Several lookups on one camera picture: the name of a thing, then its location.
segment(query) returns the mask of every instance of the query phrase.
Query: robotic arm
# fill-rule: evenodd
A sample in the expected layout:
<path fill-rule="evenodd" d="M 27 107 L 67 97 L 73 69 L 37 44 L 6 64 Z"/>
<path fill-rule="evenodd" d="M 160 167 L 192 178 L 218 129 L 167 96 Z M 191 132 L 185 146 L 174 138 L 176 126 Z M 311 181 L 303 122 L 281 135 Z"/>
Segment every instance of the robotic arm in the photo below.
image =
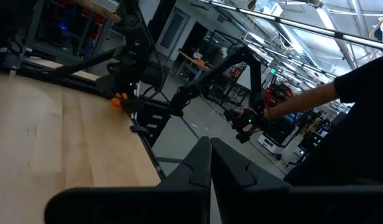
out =
<path fill-rule="evenodd" d="M 224 115 L 228 121 L 232 122 L 232 127 L 238 132 L 236 138 L 245 143 L 249 140 L 243 128 L 249 124 L 265 127 L 268 121 L 264 119 L 263 111 L 265 108 L 264 99 L 262 96 L 261 87 L 261 62 L 254 56 L 254 53 L 247 47 L 237 47 L 219 66 L 209 70 L 200 78 L 193 80 L 184 86 L 178 88 L 177 93 L 173 96 L 169 107 L 172 109 L 172 114 L 175 116 L 183 115 L 183 108 L 186 107 L 192 99 L 199 96 L 199 87 L 208 85 L 216 77 L 222 75 L 232 65 L 240 62 L 245 62 L 250 67 L 251 95 L 249 99 L 248 109 L 244 109 L 242 116 L 237 116 L 234 110 L 227 110 Z"/>

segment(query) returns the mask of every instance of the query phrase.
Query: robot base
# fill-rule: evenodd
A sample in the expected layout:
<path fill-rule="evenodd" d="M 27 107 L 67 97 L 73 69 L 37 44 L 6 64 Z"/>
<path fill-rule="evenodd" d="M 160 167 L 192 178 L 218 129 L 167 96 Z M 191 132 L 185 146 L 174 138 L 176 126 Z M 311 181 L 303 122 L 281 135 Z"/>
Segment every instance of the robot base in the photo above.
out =
<path fill-rule="evenodd" d="M 281 154 L 284 151 L 283 147 L 277 146 L 274 142 L 269 140 L 269 138 L 266 138 L 265 135 L 260 135 L 258 138 L 258 142 L 264 146 L 265 149 L 267 149 L 269 152 L 273 154 Z"/>

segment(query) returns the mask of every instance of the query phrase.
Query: ceiling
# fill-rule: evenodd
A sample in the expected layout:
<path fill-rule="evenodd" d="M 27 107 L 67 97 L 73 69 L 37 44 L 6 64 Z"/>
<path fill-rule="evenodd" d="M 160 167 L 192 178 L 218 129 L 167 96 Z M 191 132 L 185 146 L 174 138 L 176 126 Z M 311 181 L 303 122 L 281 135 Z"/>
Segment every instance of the ceiling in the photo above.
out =
<path fill-rule="evenodd" d="M 242 9 L 247 9 L 248 4 L 251 0 L 212 0 L 227 5 L 235 6 Z M 312 5 L 307 5 L 301 1 L 292 0 L 258 0 L 257 5 L 269 5 L 270 2 L 276 2 L 283 9 L 280 14 L 274 15 L 284 19 L 288 19 L 295 22 L 309 24 L 315 27 L 334 29 L 345 34 L 352 34 L 358 37 L 364 37 L 366 39 L 373 39 L 373 35 L 369 35 L 373 28 L 378 28 L 379 18 L 383 17 L 383 0 L 376 0 L 375 4 L 373 1 L 368 0 L 315 0 L 324 3 L 323 9 L 326 10 L 327 16 L 332 20 L 332 28 L 328 27 L 328 23 L 324 23 L 323 15 L 319 16 L 319 13 L 323 10 L 316 10 Z M 362 20 L 359 20 L 355 7 L 356 2 L 361 7 Z M 255 42 L 259 45 L 263 45 L 267 49 L 274 50 L 286 56 L 292 56 L 294 59 L 311 65 L 314 68 L 318 68 L 325 71 L 323 74 L 315 74 L 315 72 L 307 69 L 302 69 L 297 65 L 293 76 L 297 78 L 302 76 L 307 78 L 302 79 L 302 89 L 306 89 L 306 84 L 330 82 L 333 77 L 344 75 L 347 72 L 353 70 L 353 67 L 360 67 L 365 63 L 383 55 L 382 50 L 366 47 L 350 43 L 343 40 L 337 40 L 337 42 L 330 37 L 325 37 L 305 30 L 295 29 L 287 25 L 279 25 L 275 22 L 266 21 L 264 19 L 257 19 L 250 15 L 241 14 L 239 12 L 229 11 L 220 8 L 218 10 L 224 16 L 230 15 L 239 24 L 244 27 L 241 30 L 247 30 L 248 32 L 254 33 L 257 36 L 264 39 L 264 43 L 256 40 Z M 293 34 L 291 37 L 283 35 L 284 30 L 281 29 L 283 26 L 286 31 L 286 35 Z M 284 41 L 288 41 L 291 46 L 284 46 Z M 277 57 L 283 60 L 284 65 L 289 65 L 289 60 L 284 57 L 279 57 L 271 52 L 267 52 L 272 57 Z M 350 55 L 350 61 L 345 60 L 345 56 Z M 295 84 L 294 78 L 286 77 L 286 80 L 291 85 Z M 307 88 L 314 88 L 314 85 L 307 85 Z"/>

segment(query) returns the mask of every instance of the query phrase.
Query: cable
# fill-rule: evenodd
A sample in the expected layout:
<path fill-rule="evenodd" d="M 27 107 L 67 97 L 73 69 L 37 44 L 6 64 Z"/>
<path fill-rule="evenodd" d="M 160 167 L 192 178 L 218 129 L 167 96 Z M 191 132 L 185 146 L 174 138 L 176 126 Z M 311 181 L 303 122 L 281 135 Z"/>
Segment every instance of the cable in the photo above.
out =
<path fill-rule="evenodd" d="M 147 100 L 150 100 L 150 99 L 154 98 L 159 92 L 162 91 L 163 86 L 164 86 L 164 82 L 165 82 L 165 76 L 164 76 L 164 71 L 163 71 L 163 67 L 162 67 L 161 60 L 159 59 L 158 50 L 156 49 L 156 46 L 155 46 L 155 43 L 154 43 L 154 40 L 153 40 L 151 34 L 149 33 L 148 27 L 147 27 L 147 25 L 146 25 L 146 21 L 144 20 L 144 17 L 143 17 L 143 13 L 141 12 L 141 9 L 140 9 L 140 7 L 139 7 L 138 4 L 135 4 L 135 8 L 136 8 L 136 11 L 138 12 L 139 20 L 140 20 L 141 23 L 142 23 L 144 34 L 146 34 L 147 38 L 149 39 L 149 41 L 151 42 L 151 44 L 152 44 L 153 47 L 154 47 L 154 52 L 155 52 L 156 59 L 157 59 L 157 61 L 158 61 L 158 65 L 159 65 L 160 72 L 161 72 L 161 84 L 160 84 L 158 90 L 156 90 L 151 96 L 147 97 Z M 143 93 L 143 96 L 145 96 L 145 94 L 147 94 L 147 92 L 149 92 L 149 91 L 152 90 L 152 89 L 153 89 L 153 88 L 148 88 L 148 89 Z"/>

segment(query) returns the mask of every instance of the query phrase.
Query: door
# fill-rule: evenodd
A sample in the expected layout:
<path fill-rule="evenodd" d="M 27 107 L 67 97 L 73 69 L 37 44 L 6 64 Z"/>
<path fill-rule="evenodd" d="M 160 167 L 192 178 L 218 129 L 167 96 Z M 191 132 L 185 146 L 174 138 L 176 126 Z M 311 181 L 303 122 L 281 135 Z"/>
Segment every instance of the door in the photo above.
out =
<path fill-rule="evenodd" d="M 189 20 L 189 16 L 178 8 L 174 8 L 171 16 L 169 17 L 164 30 L 158 40 L 158 51 L 169 57 L 173 48 L 177 44 L 177 40 L 183 33 L 184 27 Z"/>

